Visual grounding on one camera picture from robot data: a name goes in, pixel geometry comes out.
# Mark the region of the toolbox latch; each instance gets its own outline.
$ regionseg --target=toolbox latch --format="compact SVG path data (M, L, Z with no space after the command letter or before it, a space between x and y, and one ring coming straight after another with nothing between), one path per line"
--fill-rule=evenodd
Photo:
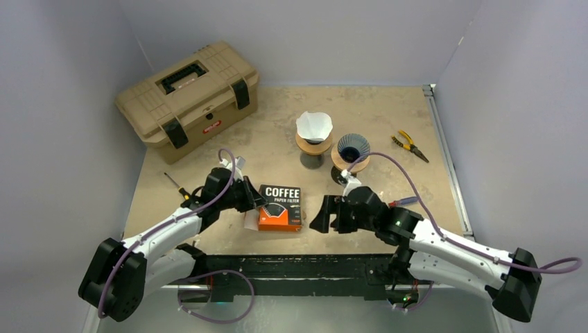
M249 105L249 88L247 88L245 80L240 80L233 84L232 87L235 93L235 98L237 99L237 109L241 110Z
M170 121L169 123L163 126L163 129L166 131L167 136L169 137L171 144L176 148L182 148L185 144L188 143L188 137L186 136L186 132L182 128L182 125L177 119Z

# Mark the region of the red logo label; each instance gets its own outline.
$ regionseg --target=red logo label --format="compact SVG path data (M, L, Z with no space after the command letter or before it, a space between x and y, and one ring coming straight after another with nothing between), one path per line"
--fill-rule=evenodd
M203 134L206 134L206 133L210 132L211 130L213 130L213 129L215 129L215 128L219 127L219 126L221 125L221 122L222 122L222 121L220 121L220 120L217 120L217 121L216 121L216 123L213 123L212 125L210 125L210 126L206 127L206 128L205 128L205 129L202 131L202 133L203 133Z

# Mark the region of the yellow pliers handle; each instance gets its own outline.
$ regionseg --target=yellow pliers handle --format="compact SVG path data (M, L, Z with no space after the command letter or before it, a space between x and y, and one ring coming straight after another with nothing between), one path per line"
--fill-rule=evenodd
M407 151L410 150L411 146L414 146L415 142L413 141L413 139L410 138L410 136L408 134L406 134L406 132L404 132L403 130L399 130L398 133L400 133L400 135L402 135L403 137L405 137L408 140L408 144L403 144L402 142L400 142L400 140L398 140L394 135L392 136L392 141L397 144L398 146L401 146L402 148L406 149Z

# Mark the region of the orange and black box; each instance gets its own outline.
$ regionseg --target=orange and black box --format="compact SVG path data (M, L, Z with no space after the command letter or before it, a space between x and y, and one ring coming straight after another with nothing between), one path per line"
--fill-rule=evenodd
M262 185L259 193L268 200L259 212L260 231L299 231L302 228L299 187Z

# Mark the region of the white paper coffee filter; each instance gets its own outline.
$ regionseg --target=white paper coffee filter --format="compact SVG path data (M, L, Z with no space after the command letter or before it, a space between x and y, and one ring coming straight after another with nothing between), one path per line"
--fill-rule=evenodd
M324 141L333 130L333 123L324 112L305 111L296 119L296 130L302 139Z

